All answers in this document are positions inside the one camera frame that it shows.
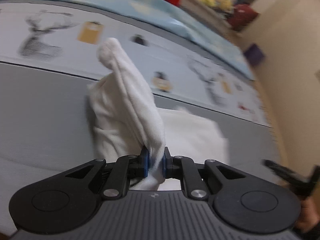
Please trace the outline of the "person right hand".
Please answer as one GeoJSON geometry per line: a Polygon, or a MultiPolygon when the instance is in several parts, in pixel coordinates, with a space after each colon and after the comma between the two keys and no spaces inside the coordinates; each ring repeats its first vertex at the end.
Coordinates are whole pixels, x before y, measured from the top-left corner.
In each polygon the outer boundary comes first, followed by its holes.
{"type": "Polygon", "coordinates": [[[313,197],[301,200],[300,204],[301,211],[295,227],[303,235],[310,233],[312,230],[315,232],[316,227],[319,226],[319,213],[313,197]]]}

